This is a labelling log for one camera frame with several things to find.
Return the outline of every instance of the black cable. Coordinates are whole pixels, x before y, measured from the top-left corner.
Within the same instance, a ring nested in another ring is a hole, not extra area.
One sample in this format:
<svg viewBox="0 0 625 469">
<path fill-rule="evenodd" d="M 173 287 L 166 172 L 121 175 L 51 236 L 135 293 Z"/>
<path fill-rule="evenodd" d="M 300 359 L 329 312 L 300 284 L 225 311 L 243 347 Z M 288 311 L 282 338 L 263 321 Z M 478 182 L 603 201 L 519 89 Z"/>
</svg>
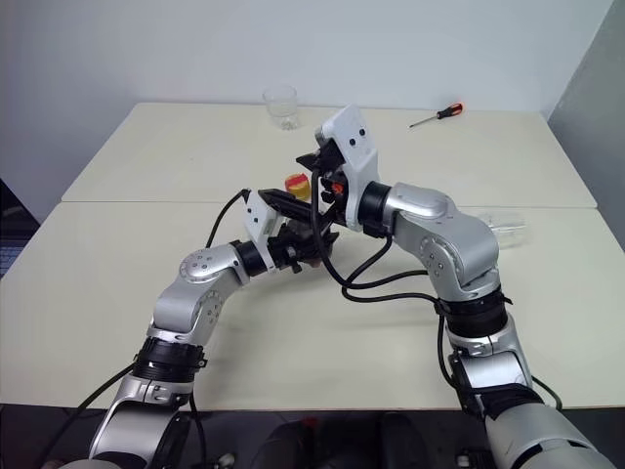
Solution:
<svg viewBox="0 0 625 469">
<path fill-rule="evenodd" d="M 445 316 L 440 315 L 438 317 L 438 331 L 437 331 L 437 356 L 438 356 L 438 367 L 440 368 L 440 372 L 442 373 L 442 377 L 445 379 L 447 384 L 452 388 L 456 389 L 456 383 L 453 382 L 453 379 L 449 375 L 447 371 L 447 366 L 445 366 L 445 358 L 442 354 L 442 335 L 445 329 Z"/>
<path fill-rule="evenodd" d="M 215 224 L 213 225 L 213 229 L 211 230 L 211 234 L 210 236 L 208 236 L 208 241 L 206 241 L 206 247 L 211 247 L 211 244 L 213 244 L 213 240 L 215 239 L 215 235 L 217 234 L 217 228 L 219 227 L 219 224 L 222 223 L 222 219 L 224 218 L 224 215 L 226 215 L 226 212 L 228 212 L 228 210 L 232 207 L 232 205 L 239 200 L 240 197 L 243 198 L 247 198 L 247 196 L 249 195 L 250 190 L 249 189 L 241 189 L 239 192 L 236 193 L 236 195 L 231 198 L 226 205 L 224 205 L 224 208 L 222 208 L 222 211 L 219 212 L 219 215 L 217 216 L 217 219 L 215 220 Z"/>
<path fill-rule="evenodd" d="M 97 399 L 101 393 L 106 391 L 112 384 L 121 379 L 123 376 L 128 374 L 132 369 L 134 363 L 130 363 L 124 369 L 119 371 L 117 374 L 109 378 L 102 386 L 100 386 L 96 391 L 94 391 L 87 399 L 85 399 L 81 405 L 79 405 L 76 410 L 72 412 L 72 414 L 67 418 L 62 427 L 55 433 L 55 435 L 50 439 L 50 442 L 41 450 L 39 456 L 35 459 L 34 469 L 40 469 L 46 462 L 46 459 L 50 455 L 50 451 L 57 445 L 63 434 L 67 431 L 67 429 L 76 421 L 76 419 L 80 416 L 80 414 L 87 408 L 95 399 Z"/>
<path fill-rule="evenodd" d="M 391 246 L 393 245 L 393 237 L 389 234 L 387 235 L 387 242 L 382 246 L 378 252 L 373 254 L 369 259 L 364 261 L 360 266 L 358 266 L 347 278 L 348 282 L 353 282 L 358 276 L 360 276 L 364 271 L 369 269 L 373 264 L 378 262 L 382 256 L 384 256 Z M 408 271 L 403 272 L 401 274 L 396 274 L 394 276 L 383 278 L 385 283 L 399 280 L 400 278 L 413 277 L 413 276 L 426 276 L 428 271 Z M 361 296 L 353 296 L 347 289 L 346 286 L 341 287 L 341 294 L 344 298 L 354 301 L 356 303 L 378 303 L 381 301 L 391 301 L 391 300 L 401 300 L 407 298 L 418 298 L 422 300 L 428 300 L 432 302 L 436 302 L 436 298 L 434 296 L 428 295 L 426 293 L 396 293 L 393 295 L 383 295 L 383 296 L 372 296 L 372 297 L 361 297 Z"/>
<path fill-rule="evenodd" d="M 534 383 L 536 383 L 538 386 L 540 386 L 541 388 L 543 388 L 545 391 L 547 391 L 547 393 L 554 398 L 554 401 L 556 401 L 556 410 L 562 410 L 563 409 L 563 401 L 562 399 L 560 399 L 560 396 L 558 396 L 558 394 L 556 393 L 556 391 L 554 391 L 553 389 L 551 389 L 549 386 L 547 386 L 545 383 L 543 383 L 540 379 L 538 379 L 536 376 L 534 376 L 532 374 L 531 376 L 532 381 L 534 381 Z"/>
<path fill-rule="evenodd" d="M 71 408 L 66 408 L 66 407 L 59 407 L 61 409 L 61 412 L 64 413 L 67 416 L 70 416 L 72 413 L 72 409 Z M 102 415 L 106 414 L 106 410 L 101 409 L 101 410 L 96 410 L 93 413 L 89 413 L 87 415 L 81 415 L 80 417 L 78 417 L 78 420 L 86 420 L 88 418 L 93 418 L 93 417 L 100 417 Z"/>
<path fill-rule="evenodd" d="M 191 396 L 188 398 L 188 405 L 191 407 L 191 416 L 193 420 L 195 420 L 195 428 L 197 428 L 197 438 L 199 440 L 199 449 L 202 458 L 202 467 L 208 468 L 208 455 L 206 452 L 206 436 L 204 435 L 204 425 L 202 424 L 202 419 L 199 416 L 197 411 L 197 406 L 195 405 L 195 396 L 191 391 Z"/>
</svg>

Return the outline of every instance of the screwdriver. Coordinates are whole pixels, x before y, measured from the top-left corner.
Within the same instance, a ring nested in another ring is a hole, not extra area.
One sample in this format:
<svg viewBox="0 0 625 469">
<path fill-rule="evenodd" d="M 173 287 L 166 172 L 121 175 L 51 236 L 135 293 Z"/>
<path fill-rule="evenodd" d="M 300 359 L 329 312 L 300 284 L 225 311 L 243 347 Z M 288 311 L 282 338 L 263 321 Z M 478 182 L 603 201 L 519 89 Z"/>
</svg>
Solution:
<svg viewBox="0 0 625 469">
<path fill-rule="evenodd" d="M 414 124 L 410 124 L 408 126 L 408 128 L 411 129 L 412 127 L 416 127 L 419 124 L 423 124 L 424 122 L 428 122 L 428 121 L 433 120 L 433 119 L 441 120 L 441 119 L 444 119 L 445 117 L 451 117 L 452 115 L 458 115 L 460 112 L 462 112 L 463 108 L 464 107 L 462 106 L 462 103 L 456 103 L 455 105 L 451 105 L 447 109 L 440 110 L 439 112 L 437 112 L 432 117 L 428 117 L 427 119 L 423 119 L 423 120 L 420 120 L 419 122 L 415 122 Z"/>
</svg>

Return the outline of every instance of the red screwdriver handle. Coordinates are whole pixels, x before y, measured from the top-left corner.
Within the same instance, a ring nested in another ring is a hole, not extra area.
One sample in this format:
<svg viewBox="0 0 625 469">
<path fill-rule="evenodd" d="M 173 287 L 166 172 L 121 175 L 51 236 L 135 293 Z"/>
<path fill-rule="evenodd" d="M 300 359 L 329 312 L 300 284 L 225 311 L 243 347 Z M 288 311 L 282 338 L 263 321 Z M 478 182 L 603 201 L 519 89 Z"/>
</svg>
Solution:
<svg viewBox="0 0 625 469">
<path fill-rule="evenodd" d="M 456 103 L 455 105 L 451 105 L 447 109 L 440 110 L 437 112 L 437 119 L 444 119 L 445 117 L 451 117 L 452 115 L 458 115 L 462 112 L 462 103 Z"/>
</svg>

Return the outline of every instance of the screwdriver shaft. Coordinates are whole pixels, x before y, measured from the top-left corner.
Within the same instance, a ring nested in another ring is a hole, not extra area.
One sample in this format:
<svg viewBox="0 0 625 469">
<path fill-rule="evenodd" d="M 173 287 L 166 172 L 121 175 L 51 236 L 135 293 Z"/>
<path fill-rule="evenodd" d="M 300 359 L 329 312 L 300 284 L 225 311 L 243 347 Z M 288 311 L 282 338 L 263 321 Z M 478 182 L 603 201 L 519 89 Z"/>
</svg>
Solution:
<svg viewBox="0 0 625 469">
<path fill-rule="evenodd" d="M 410 125 L 408 126 L 408 128 L 409 128 L 409 129 L 411 129 L 412 127 L 416 127 L 417 125 L 421 125 L 421 124 L 423 124 L 423 123 L 425 123 L 425 122 L 429 122 L 429 121 L 431 121 L 432 119 L 436 119 L 436 118 L 437 118 L 437 116 L 436 116 L 436 115 L 433 115 L 432 117 L 428 117 L 427 119 L 423 119 L 423 120 L 420 120 L 419 122 L 415 122 L 414 124 L 410 124 Z"/>
</svg>

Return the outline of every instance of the dark floor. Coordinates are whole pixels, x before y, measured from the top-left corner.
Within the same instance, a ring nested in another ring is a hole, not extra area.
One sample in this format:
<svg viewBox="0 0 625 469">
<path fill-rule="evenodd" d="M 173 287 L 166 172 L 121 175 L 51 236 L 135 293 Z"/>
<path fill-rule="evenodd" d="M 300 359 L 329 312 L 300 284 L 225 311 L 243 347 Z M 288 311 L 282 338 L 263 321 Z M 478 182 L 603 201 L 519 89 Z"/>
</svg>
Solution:
<svg viewBox="0 0 625 469">
<path fill-rule="evenodd" d="M 625 408 L 577 409 L 564 413 L 616 467 L 625 468 Z M 212 459 L 227 452 L 235 453 L 234 467 L 247 468 L 276 427 L 307 417 L 317 419 L 316 453 L 319 457 L 330 457 L 346 448 L 362 448 L 373 454 L 378 446 L 376 428 L 381 414 L 360 410 L 213 412 L 205 415 L 204 427 Z M 481 424 L 460 411 L 422 410 L 405 414 L 420 429 L 434 468 L 454 468 L 458 451 L 485 447 Z M 65 414 L 58 407 L 5 405 L 0 418 L 2 469 L 21 469 L 31 467 L 35 453 L 63 423 Z M 97 412 L 94 417 L 79 420 L 59 443 L 53 456 L 65 461 L 85 457 L 101 418 Z M 192 427 L 181 467 L 187 468 L 198 460 L 197 436 Z"/>
</svg>

